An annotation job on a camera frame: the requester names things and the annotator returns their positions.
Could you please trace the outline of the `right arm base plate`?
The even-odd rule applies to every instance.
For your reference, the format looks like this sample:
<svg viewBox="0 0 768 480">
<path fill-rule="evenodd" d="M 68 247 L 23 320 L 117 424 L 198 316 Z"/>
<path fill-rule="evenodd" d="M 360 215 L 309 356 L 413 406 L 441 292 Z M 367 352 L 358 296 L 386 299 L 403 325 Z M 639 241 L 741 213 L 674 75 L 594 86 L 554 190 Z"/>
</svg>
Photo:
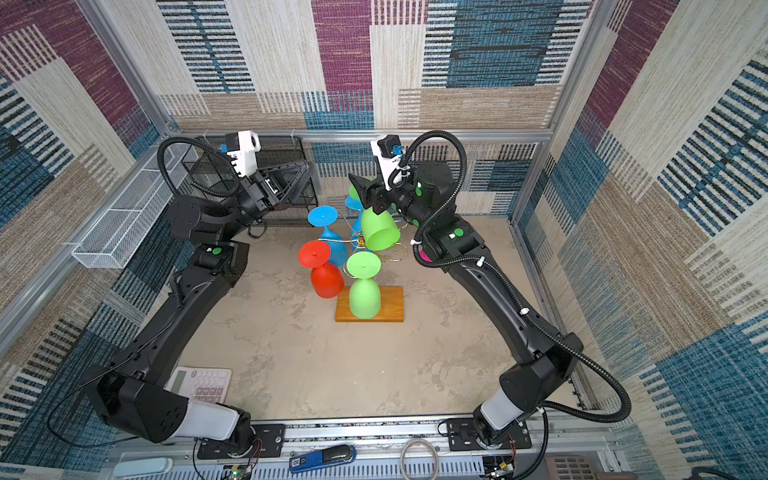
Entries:
<svg viewBox="0 0 768 480">
<path fill-rule="evenodd" d="M 475 430 L 471 418 L 454 417 L 441 421 L 437 433 L 446 438 L 449 449 L 454 451 L 529 449 L 532 440 L 525 422 L 512 423 L 491 443 L 483 442 Z"/>
</svg>

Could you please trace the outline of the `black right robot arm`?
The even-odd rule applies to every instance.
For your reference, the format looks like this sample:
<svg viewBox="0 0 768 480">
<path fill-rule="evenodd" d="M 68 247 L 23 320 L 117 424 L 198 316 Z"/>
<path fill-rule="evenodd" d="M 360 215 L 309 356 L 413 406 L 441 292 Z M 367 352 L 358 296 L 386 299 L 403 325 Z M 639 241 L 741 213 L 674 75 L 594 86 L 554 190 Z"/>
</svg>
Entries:
<svg viewBox="0 0 768 480">
<path fill-rule="evenodd" d="M 396 135 L 379 136 L 370 146 L 377 164 L 375 177 L 349 177 L 363 207 L 375 214 L 396 209 L 415 226 L 410 241 L 415 260 L 449 274 L 470 294 L 515 361 L 500 375 L 494 394 L 473 412 L 479 444 L 500 445 L 511 425 L 547 409 L 595 423 L 627 419 L 632 401 L 624 386 L 584 354 L 576 334 L 562 333 L 536 311 L 495 261 L 482 236 L 458 213 L 456 200 L 468 174 L 461 141 L 449 132 L 431 130 L 409 146 Z M 578 364 L 616 393 L 616 411 L 589 413 L 551 400 Z"/>
</svg>

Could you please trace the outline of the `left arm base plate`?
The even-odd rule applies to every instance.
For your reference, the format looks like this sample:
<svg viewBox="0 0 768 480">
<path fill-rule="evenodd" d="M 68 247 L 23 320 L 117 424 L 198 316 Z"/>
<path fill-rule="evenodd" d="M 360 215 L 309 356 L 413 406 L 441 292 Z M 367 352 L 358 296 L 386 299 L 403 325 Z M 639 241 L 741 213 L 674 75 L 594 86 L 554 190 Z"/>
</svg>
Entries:
<svg viewBox="0 0 768 480">
<path fill-rule="evenodd" d="M 276 458 L 281 455 L 284 424 L 256 424 L 239 428 L 227 440 L 204 438 L 197 447 L 196 460 Z"/>
</svg>

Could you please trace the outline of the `green wine glass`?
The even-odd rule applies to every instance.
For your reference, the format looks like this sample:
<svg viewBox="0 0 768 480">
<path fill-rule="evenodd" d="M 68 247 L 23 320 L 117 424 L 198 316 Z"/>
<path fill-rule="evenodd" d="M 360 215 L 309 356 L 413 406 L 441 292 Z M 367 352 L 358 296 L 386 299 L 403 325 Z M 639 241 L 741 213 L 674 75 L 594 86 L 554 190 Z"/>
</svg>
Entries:
<svg viewBox="0 0 768 480">
<path fill-rule="evenodd" d="M 356 252 L 347 261 L 347 272 L 354 279 L 349 291 L 349 308 L 358 319 L 373 319 L 381 309 L 380 288 L 374 279 L 381 268 L 380 258 L 368 251 Z"/>
<path fill-rule="evenodd" d="M 364 209 L 361 229 L 362 233 L 358 236 L 354 236 L 350 230 L 353 245 L 365 244 L 368 250 L 374 252 L 393 247 L 401 238 L 401 231 L 396 225 L 390 209 L 382 214 L 374 214 L 371 209 Z"/>
</svg>

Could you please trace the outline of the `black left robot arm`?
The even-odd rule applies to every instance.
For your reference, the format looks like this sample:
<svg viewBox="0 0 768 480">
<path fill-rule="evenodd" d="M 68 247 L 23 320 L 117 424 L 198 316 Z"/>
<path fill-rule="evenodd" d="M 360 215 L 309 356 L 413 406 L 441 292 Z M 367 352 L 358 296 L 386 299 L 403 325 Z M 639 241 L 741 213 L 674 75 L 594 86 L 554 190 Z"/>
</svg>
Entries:
<svg viewBox="0 0 768 480">
<path fill-rule="evenodd" d="M 227 134 L 218 144 L 166 138 L 156 163 L 172 193 L 171 234 L 190 242 L 194 253 L 172 275 L 169 298 L 134 340 L 107 367 L 89 367 L 70 394 L 85 395 L 101 421 L 130 440 L 193 438 L 216 458 L 242 458 L 257 442 L 249 412 L 197 401 L 165 385 L 205 317 L 246 269 L 250 246 L 237 235 L 289 208 L 310 183 L 312 165 L 300 140 L 260 146 L 248 131 Z"/>
</svg>

